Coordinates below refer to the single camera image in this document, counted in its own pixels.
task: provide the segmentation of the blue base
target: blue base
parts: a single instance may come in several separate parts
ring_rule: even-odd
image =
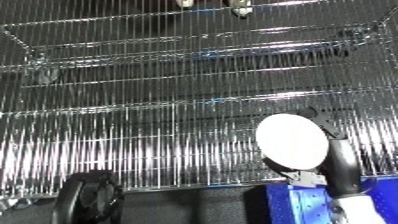
[[[331,223],[324,188],[297,188],[287,184],[267,185],[272,224]],[[387,224],[398,224],[398,178],[379,178],[368,192]]]

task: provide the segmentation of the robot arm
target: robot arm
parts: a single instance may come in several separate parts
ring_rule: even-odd
[[[319,163],[319,165],[316,165],[316,167],[310,170],[296,169],[295,167],[297,167],[297,164],[292,163],[292,165],[290,166],[289,163],[285,163],[285,161],[283,160],[279,160],[284,163],[283,166],[277,164],[279,158],[273,155],[273,152],[285,150],[281,147],[276,147],[275,150],[263,150],[265,152],[269,152],[269,155],[271,155],[271,157],[265,160],[267,164],[269,161],[271,161],[269,167],[274,171],[280,173],[281,175],[287,177],[289,183],[292,185],[305,187],[327,185],[326,191],[332,198],[332,202],[330,204],[331,217],[333,219],[332,221],[334,221],[335,223],[385,224],[385,221],[376,212],[371,197],[365,195],[362,192],[360,165],[355,155],[354,149],[348,141],[348,138],[344,134],[337,131],[337,129],[329,123],[328,114],[324,112],[319,112],[313,108],[289,111],[284,114],[290,114],[294,116],[298,115],[301,118],[297,117],[297,119],[305,118],[316,124],[327,137],[327,140],[329,142],[328,150],[325,154],[325,157],[317,162]],[[257,138],[260,138],[261,133],[266,133],[259,132],[260,127],[261,124],[257,131]],[[285,128],[285,130],[294,129],[294,127],[289,127],[289,125],[287,125],[287,127]],[[299,132],[300,131],[306,132],[306,129],[299,129]],[[300,133],[294,132],[290,135],[290,137],[293,138],[296,134]],[[308,140],[316,140],[313,139],[316,138],[315,136],[310,135],[308,137]],[[261,142],[261,140],[259,139],[257,141],[259,142],[260,148],[261,146],[264,147],[264,142]],[[305,144],[308,143],[306,143],[306,141],[301,142],[304,142],[304,147],[301,147],[301,149],[305,149]]]

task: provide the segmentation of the round white object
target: round white object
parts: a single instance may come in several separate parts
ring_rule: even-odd
[[[294,169],[310,170],[326,158],[329,140],[314,122],[298,115],[276,114],[257,128],[256,141],[264,157]]]

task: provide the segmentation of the metal bracket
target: metal bracket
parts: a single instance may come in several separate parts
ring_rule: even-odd
[[[314,188],[317,185],[327,185],[323,175],[318,175],[309,171],[281,172],[287,177],[289,184],[298,187]]]

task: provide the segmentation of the chrome wire rack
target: chrome wire rack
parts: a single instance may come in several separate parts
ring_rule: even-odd
[[[0,196],[110,169],[126,191],[277,180],[254,130],[315,106],[397,174],[394,0],[0,2]]]

